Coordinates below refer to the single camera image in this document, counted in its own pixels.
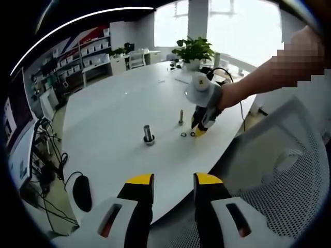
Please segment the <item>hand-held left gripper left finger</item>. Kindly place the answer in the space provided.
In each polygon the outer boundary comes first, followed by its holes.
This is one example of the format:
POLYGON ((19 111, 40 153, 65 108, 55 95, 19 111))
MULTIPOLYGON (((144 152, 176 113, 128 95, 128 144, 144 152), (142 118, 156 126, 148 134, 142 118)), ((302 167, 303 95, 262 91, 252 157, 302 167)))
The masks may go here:
POLYGON ((54 247, 146 247, 153 219, 154 174, 128 179, 85 215, 78 229, 54 239, 54 247))

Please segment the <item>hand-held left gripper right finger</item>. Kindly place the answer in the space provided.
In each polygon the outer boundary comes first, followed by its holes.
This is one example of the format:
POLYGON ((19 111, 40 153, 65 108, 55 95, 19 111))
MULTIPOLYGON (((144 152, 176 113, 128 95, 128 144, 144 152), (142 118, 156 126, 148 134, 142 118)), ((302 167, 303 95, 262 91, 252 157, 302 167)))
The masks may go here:
POLYGON ((267 218, 240 197, 230 195, 223 181, 194 173, 195 222, 201 247, 290 247, 293 239, 267 226, 267 218))

